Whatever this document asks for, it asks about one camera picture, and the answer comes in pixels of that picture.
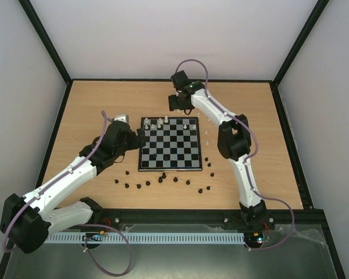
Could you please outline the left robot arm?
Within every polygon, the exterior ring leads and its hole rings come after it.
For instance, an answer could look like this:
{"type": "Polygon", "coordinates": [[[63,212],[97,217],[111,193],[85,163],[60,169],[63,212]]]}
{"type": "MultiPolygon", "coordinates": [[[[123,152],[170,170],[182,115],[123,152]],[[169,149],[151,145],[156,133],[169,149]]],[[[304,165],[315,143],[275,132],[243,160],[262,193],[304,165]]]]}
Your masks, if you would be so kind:
{"type": "Polygon", "coordinates": [[[118,117],[104,124],[103,133],[47,183],[23,196],[12,194],[3,204],[0,230],[23,253],[37,250],[52,234],[88,223],[98,205],[84,199],[71,206],[57,206],[79,186],[111,167],[127,151],[145,145],[144,130],[133,131],[118,117]]]}

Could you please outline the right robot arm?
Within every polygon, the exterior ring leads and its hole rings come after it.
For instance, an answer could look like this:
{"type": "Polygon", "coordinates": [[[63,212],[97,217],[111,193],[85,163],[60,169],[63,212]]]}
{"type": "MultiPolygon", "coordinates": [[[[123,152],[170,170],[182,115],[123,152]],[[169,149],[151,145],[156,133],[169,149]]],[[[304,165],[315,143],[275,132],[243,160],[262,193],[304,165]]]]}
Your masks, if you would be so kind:
{"type": "Polygon", "coordinates": [[[251,131],[245,115],[235,115],[218,102],[200,81],[191,81],[181,70],[171,76],[176,90],[170,95],[169,109],[199,109],[218,127],[217,147],[233,169],[239,187],[240,216],[246,227],[256,227],[266,213],[251,166],[251,131]]]}

